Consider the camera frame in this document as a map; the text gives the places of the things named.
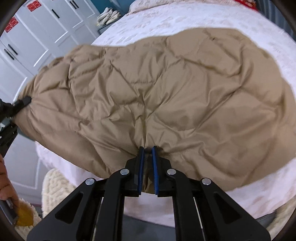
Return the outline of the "person left hand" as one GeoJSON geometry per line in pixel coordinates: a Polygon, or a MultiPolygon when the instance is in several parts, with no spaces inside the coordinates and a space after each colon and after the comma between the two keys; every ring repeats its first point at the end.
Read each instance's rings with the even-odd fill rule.
{"type": "Polygon", "coordinates": [[[2,156],[0,156],[0,158],[0,198],[3,201],[10,199],[15,207],[20,207],[20,201],[16,190],[8,178],[4,159],[2,156]]]}

